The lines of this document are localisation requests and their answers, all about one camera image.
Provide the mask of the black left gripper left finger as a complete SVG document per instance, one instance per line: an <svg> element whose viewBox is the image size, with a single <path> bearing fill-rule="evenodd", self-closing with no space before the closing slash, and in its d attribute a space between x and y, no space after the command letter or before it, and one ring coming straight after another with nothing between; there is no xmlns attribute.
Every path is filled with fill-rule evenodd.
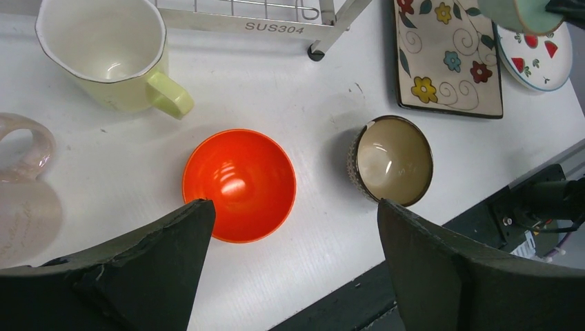
<svg viewBox="0 0 585 331"><path fill-rule="evenodd" d="M186 330L215 223L195 200L38 267L1 271L2 330Z"/></svg>

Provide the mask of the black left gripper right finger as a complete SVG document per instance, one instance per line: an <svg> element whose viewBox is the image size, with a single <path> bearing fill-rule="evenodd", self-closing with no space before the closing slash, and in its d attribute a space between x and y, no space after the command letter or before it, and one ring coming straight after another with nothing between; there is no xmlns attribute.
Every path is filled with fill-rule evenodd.
<svg viewBox="0 0 585 331"><path fill-rule="evenodd" d="M518 257L390 200L379 236L407 330L583 330L584 271Z"/></svg>

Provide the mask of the brown patterned ceramic bowl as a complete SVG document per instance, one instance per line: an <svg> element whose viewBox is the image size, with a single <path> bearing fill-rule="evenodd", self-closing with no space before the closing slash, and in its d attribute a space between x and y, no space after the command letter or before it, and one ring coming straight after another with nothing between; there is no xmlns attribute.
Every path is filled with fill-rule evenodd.
<svg viewBox="0 0 585 331"><path fill-rule="evenodd" d="M413 122L384 115L359 130L349 146L346 169L367 199L390 199L408 207L428 191L434 164L430 144Z"/></svg>

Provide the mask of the mint green ceramic bowl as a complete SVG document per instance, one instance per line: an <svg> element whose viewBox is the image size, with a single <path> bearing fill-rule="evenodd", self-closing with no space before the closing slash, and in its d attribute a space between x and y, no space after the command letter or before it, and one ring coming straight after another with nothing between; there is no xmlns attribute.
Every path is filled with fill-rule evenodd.
<svg viewBox="0 0 585 331"><path fill-rule="evenodd" d="M480 12L501 28L543 36L564 22L561 14L546 11L548 0L478 0Z"/></svg>

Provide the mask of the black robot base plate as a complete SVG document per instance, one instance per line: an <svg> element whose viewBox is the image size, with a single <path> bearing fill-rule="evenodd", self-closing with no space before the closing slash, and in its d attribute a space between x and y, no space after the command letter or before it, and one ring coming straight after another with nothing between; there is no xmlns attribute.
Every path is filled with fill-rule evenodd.
<svg viewBox="0 0 585 331"><path fill-rule="evenodd" d="M514 187L496 192L452 221L453 232L509 254L544 262L557 244L584 228L584 180L548 165ZM399 311L386 260L277 326L278 330L361 330Z"/></svg>

